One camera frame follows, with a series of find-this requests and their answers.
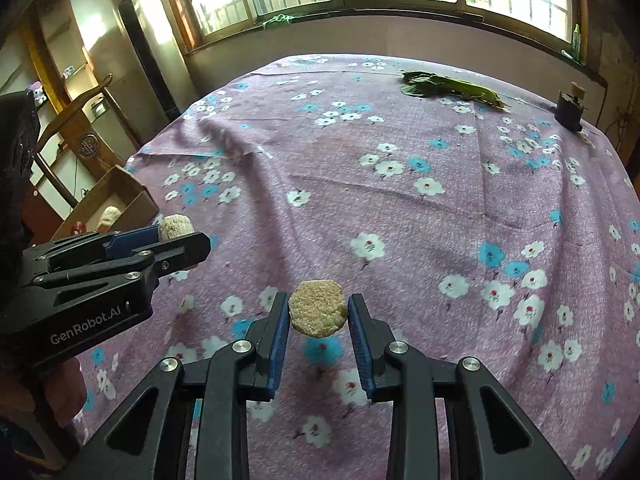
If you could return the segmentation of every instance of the metal screw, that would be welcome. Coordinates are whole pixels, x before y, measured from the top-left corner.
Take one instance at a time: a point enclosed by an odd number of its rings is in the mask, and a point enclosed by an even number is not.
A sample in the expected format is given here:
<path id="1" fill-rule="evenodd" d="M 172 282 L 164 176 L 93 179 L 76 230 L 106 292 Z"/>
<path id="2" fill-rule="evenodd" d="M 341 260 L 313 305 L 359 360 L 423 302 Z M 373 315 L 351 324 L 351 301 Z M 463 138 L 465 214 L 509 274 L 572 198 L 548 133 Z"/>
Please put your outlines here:
<path id="1" fill-rule="evenodd" d="M 160 361 L 160 369 L 163 372 L 173 372 L 178 367 L 178 359 L 175 357 L 167 357 Z"/>
<path id="2" fill-rule="evenodd" d="M 394 354 L 404 354 L 409 347 L 403 341 L 392 341 L 389 343 L 389 350 L 391 350 Z"/>
<path id="3" fill-rule="evenodd" d="M 465 367 L 465 370 L 469 370 L 470 372 L 475 372 L 480 369 L 480 361 L 475 357 L 465 357 L 462 360 L 462 365 Z"/>
<path id="4" fill-rule="evenodd" d="M 251 342 L 246 339 L 241 339 L 240 341 L 236 341 L 232 348 L 234 349 L 234 352 L 243 354 L 251 350 Z"/>

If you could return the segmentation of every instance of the wooden window frame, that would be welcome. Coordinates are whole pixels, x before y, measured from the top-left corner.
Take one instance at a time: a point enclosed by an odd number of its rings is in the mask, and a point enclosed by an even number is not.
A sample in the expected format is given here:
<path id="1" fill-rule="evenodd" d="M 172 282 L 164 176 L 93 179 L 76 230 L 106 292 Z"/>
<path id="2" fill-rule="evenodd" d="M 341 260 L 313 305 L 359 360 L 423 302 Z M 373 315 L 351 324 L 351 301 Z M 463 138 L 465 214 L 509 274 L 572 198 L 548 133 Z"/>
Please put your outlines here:
<path id="1" fill-rule="evenodd" d="M 174 12 L 178 28 L 182 35 L 182 40 L 186 46 L 187 52 L 190 52 L 201 46 L 206 46 L 215 41 L 222 40 L 238 32 L 259 26 L 265 20 L 272 18 L 280 13 L 291 13 L 304 16 L 306 14 L 316 12 L 330 12 L 332 10 L 363 10 L 363 9 L 381 9 L 381 10 L 418 10 L 421 12 L 435 12 L 437 14 L 446 14 L 449 16 L 457 16 L 475 22 L 483 22 L 487 25 L 515 33 L 524 38 L 529 38 L 544 46 L 547 46 L 556 52 L 565 50 L 572 52 L 572 44 L 569 41 L 562 40 L 557 36 L 537 28 L 530 23 L 521 22 L 511 16 L 499 14 L 491 10 L 481 9 L 467 5 L 466 0 L 456 0 L 455 2 L 444 2 L 441 0 L 329 0 L 327 2 L 318 2 L 297 7 L 288 7 L 287 9 L 270 12 L 268 14 L 258 14 L 252 0 L 244 0 L 247 15 L 249 18 L 240 23 L 222 28 L 212 34 L 203 36 L 198 21 L 191 7 L 190 0 L 169 0 L 171 2 L 172 11 Z M 586 9 L 586 0 L 568 0 L 568 19 L 570 23 L 570 31 L 574 29 L 575 24 L 580 25 L 582 34 L 582 44 L 586 46 L 587 29 L 584 27 L 584 19 Z M 581 53 L 581 59 L 584 59 L 584 50 Z"/>

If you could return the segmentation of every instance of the wooden chair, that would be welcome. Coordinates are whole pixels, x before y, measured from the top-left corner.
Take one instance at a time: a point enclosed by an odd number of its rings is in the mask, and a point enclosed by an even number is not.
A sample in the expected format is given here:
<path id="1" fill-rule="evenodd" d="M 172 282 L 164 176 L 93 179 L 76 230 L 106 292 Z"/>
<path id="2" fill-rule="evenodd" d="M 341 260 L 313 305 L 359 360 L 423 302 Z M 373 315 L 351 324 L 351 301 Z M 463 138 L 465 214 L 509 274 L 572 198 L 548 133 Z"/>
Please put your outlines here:
<path id="1" fill-rule="evenodd" d="M 49 167 L 40 152 L 46 145 L 47 141 L 51 137 L 53 137 L 53 135 L 55 135 L 60 130 L 60 128 L 62 128 L 62 126 L 64 126 L 75 114 L 82 113 L 82 107 L 84 107 L 85 104 L 87 104 L 98 94 L 104 95 L 105 100 L 115 111 L 118 119 L 120 120 L 120 123 L 123 125 L 125 130 L 128 130 L 128 134 L 130 134 L 129 137 L 131 137 L 131 134 L 133 134 L 136 138 L 138 138 L 139 136 L 135 135 L 135 130 L 129 123 L 126 115 L 107 90 L 107 86 L 110 85 L 112 80 L 113 76 L 111 74 L 108 74 L 98 86 L 80 94 L 73 101 L 71 101 L 71 103 L 67 107 L 65 107 L 56 116 L 56 118 L 47 125 L 44 132 L 40 136 L 40 139 L 38 140 L 38 144 L 33 150 L 33 160 L 35 161 L 35 163 L 38 165 L 44 176 L 50 181 L 56 191 L 60 193 L 62 198 L 64 198 L 72 208 L 78 205 L 78 200 L 65 187 L 60 178 Z M 76 155 L 79 155 L 78 158 L 80 158 L 81 161 L 83 159 L 87 160 L 89 158 L 96 158 L 99 161 L 100 165 L 104 167 L 105 173 L 109 171 L 109 169 L 111 169 L 115 164 L 123 163 L 123 161 L 115 153 L 113 153 L 111 148 L 93 130 L 82 134 L 81 138 L 79 139 L 79 146 L 77 147 Z"/>

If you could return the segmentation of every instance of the cable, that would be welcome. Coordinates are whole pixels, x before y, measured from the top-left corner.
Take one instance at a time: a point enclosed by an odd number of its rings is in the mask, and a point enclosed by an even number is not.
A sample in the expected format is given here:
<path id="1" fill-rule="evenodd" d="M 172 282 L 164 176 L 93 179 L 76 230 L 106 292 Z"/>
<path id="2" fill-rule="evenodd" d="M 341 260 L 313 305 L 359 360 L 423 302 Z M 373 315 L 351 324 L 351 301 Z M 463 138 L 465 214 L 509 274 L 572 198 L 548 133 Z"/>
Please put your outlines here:
<path id="1" fill-rule="evenodd" d="M 74 196 L 76 196 L 76 189 L 78 189 L 78 158 L 76 157 L 76 171 L 74 172 Z M 74 209 L 69 206 L 69 213 Z"/>

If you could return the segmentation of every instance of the floral tablecloth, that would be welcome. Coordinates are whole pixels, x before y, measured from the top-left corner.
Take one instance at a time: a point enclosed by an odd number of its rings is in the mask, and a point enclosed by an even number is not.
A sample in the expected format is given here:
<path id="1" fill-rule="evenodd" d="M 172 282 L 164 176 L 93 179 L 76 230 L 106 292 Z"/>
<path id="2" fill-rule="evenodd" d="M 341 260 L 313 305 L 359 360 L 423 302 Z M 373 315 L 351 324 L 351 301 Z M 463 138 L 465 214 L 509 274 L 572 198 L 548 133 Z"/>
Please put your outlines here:
<path id="1" fill-rule="evenodd" d="M 399 70 L 488 86 L 508 108 L 408 97 Z M 127 168 L 211 254 L 161 280 L 150 320 L 81 356 L 81 433 L 162 357 L 208 358 L 277 290 L 327 278 L 424 354 L 477 356 L 597 478 L 640 413 L 640 207 L 607 138 L 553 108 L 481 74 L 347 55 L 285 58 L 194 103 Z M 367 403 L 346 329 L 293 331 L 276 399 L 247 409 L 254 479 L 385 477 L 391 408 Z"/>

